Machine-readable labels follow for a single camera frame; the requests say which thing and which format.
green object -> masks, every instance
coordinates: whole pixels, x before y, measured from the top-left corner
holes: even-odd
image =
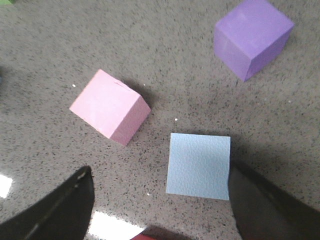
[[[13,4],[16,0],[0,0],[0,5]]]

cube top face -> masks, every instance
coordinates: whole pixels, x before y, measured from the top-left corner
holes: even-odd
[[[110,138],[139,97],[137,92],[100,69],[70,110]]]
[[[266,0],[245,0],[216,24],[250,59],[293,27],[294,23]]]
[[[229,200],[229,136],[171,133],[166,193]]]

red object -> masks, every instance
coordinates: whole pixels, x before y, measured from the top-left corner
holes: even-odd
[[[149,236],[143,235],[143,234],[139,234],[139,235],[135,236],[134,238],[132,238],[131,240],[155,240],[155,239],[151,238]]]

block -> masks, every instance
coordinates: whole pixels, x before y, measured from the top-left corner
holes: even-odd
[[[0,5],[13,4],[16,0],[0,0]]]
[[[102,135],[124,146],[151,111],[139,93],[101,69],[69,109]]]
[[[214,53],[243,81],[283,50],[294,23],[266,0],[245,0],[214,29]]]
[[[229,200],[229,136],[171,133],[166,193]]]
[[[132,238],[131,240],[155,240],[155,239],[152,237],[143,235],[143,234],[139,234],[139,235],[135,236],[134,238]]]

speckled countertop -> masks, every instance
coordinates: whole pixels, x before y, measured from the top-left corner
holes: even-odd
[[[95,211],[177,240],[240,240],[228,201],[165,194],[171,132],[231,136],[232,156],[320,210],[320,4],[271,2],[295,28],[245,83],[213,54],[214,25],[239,0],[0,6],[0,173],[13,179],[0,222],[90,165]],[[99,68],[152,108],[127,147],[68,109]]]

